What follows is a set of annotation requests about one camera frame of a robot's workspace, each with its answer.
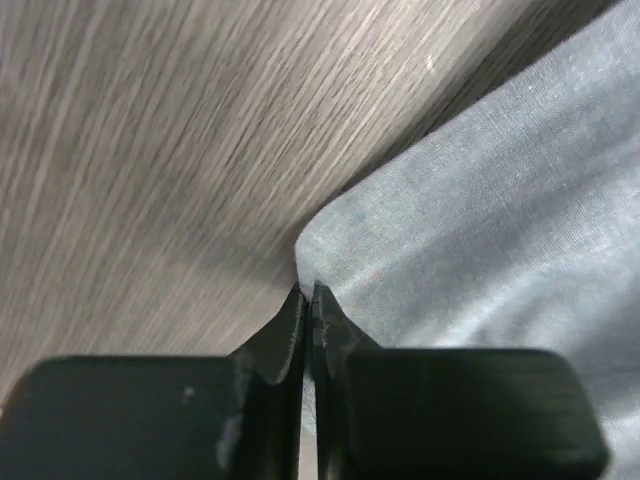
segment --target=folded cloth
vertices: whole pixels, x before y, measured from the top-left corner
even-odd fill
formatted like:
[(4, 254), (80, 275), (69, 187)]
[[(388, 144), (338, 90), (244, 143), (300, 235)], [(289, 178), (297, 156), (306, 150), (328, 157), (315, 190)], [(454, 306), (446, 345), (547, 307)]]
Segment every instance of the folded cloth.
[[(386, 346), (527, 346), (578, 370), (640, 478), (640, 2), (624, 0), (330, 203), (296, 244)], [(305, 424), (313, 428), (312, 391)]]

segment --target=wood grain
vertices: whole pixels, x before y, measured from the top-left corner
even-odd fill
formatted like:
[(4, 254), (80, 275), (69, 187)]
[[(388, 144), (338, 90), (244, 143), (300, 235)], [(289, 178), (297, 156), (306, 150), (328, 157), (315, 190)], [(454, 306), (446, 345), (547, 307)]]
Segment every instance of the wood grain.
[(0, 0), (0, 398), (44, 356), (235, 348), (305, 221), (560, 3)]

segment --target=gray fabric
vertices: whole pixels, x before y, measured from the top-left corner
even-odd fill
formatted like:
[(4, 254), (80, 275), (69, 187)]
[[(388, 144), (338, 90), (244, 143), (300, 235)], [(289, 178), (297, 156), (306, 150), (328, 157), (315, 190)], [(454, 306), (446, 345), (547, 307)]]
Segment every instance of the gray fabric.
[(640, 3), (585, 30), (322, 210), (296, 245), (393, 346), (534, 346), (578, 369), (640, 478)]

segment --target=wood surface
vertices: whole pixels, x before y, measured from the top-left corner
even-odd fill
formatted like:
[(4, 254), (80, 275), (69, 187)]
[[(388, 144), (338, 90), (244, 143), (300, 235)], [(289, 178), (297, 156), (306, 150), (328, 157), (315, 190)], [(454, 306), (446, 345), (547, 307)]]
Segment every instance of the wood surface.
[(605, 3), (0, 0), (0, 399), (234, 349), (310, 216)]

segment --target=gray cloth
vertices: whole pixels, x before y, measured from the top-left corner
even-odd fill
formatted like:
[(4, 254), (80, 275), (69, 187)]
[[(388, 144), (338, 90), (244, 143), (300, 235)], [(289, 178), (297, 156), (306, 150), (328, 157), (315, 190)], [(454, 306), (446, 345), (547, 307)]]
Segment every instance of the gray cloth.
[(323, 209), (298, 271), (390, 346), (573, 363), (609, 478), (640, 478), (640, 3), (585, 30)]

